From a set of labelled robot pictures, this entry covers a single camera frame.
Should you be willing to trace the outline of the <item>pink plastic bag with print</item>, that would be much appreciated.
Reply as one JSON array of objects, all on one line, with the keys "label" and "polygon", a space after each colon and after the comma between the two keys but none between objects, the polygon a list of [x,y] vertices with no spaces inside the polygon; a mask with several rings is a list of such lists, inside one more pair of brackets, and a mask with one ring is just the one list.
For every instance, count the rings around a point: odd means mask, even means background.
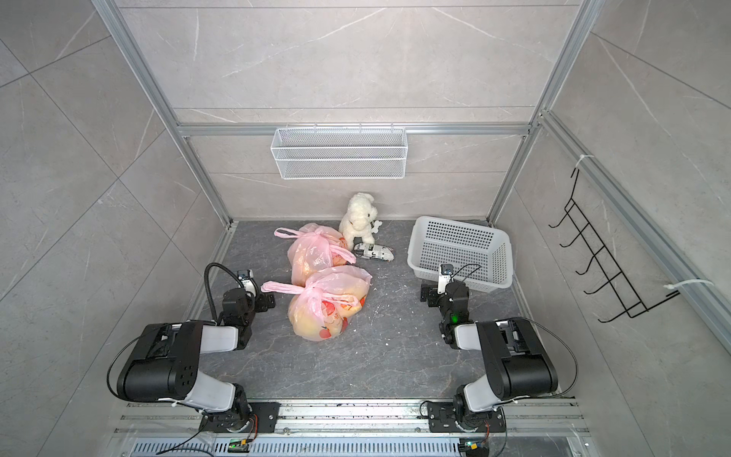
[{"label": "pink plastic bag with print", "polygon": [[293,240],[287,258],[291,265],[291,283],[295,286],[304,286],[312,274],[326,268],[356,263],[344,235],[335,228],[309,223],[299,230],[277,228],[274,235]]}]

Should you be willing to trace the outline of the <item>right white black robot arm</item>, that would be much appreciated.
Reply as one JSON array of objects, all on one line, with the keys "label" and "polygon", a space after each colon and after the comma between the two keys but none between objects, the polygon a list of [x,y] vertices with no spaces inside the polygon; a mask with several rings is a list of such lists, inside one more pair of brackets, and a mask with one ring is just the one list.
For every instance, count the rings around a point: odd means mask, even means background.
[{"label": "right white black robot arm", "polygon": [[512,400],[554,393],[558,373],[533,325],[523,317],[476,322],[469,318],[469,289],[463,282],[441,278],[422,283],[420,300],[437,308],[444,342],[453,350],[482,354],[484,374],[461,386],[448,402],[429,402],[432,432],[485,431],[502,428],[498,407]]}]

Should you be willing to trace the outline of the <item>plain pink plastic bag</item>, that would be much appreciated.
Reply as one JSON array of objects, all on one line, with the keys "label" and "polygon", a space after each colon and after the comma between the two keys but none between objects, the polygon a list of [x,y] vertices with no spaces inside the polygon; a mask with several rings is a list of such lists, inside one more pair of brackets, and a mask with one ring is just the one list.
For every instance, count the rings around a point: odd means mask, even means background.
[{"label": "plain pink plastic bag", "polygon": [[304,286],[268,281],[264,292],[292,295],[287,317],[294,333],[308,341],[337,337],[366,302],[372,276],[362,268],[338,266],[312,274]]}]

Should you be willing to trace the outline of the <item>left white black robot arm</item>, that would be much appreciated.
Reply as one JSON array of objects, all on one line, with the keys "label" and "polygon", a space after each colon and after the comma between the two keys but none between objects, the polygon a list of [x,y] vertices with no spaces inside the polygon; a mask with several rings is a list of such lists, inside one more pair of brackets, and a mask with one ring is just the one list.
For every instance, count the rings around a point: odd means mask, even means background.
[{"label": "left white black robot arm", "polygon": [[251,403],[242,386],[199,369],[203,354],[246,348],[256,314],[274,308],[274,296],[249,281],[227,291],[222,306],[217,324],[190,320],[146,326],[133,342],[112,394],[128,402],[194,409],[202,415],[199,430],[203,432],[274,432],[279,403]]}]

